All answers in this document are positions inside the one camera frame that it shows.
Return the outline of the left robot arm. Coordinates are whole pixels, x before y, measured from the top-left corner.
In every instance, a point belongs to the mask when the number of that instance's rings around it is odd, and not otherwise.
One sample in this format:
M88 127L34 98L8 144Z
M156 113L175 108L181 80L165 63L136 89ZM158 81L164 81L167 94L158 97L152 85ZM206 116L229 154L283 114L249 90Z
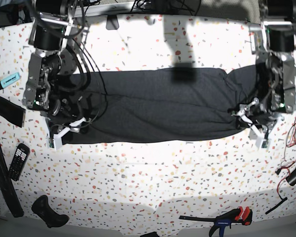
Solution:
M281 114L296 111L296 0L260 0L259 11L260 26L249 27L258 87L232 115L250 128L257 148L266 149Z

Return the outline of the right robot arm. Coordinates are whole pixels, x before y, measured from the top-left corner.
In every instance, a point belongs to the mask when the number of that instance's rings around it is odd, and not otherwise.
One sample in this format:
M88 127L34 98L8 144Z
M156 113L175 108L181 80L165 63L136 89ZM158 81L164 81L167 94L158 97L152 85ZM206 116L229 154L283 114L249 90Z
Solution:
M58 150L66 134L80 132L87 123L80 101L70 102L66 98L79 92L86 83L77 54L68 44L85 30L86 15L81 0L27 0L25 5L34 17L29 45L35 50L30 57L22 102L27 109L39 111L45 117L49 145ZM75 61L81 76L73 87L59 82L64 50Z

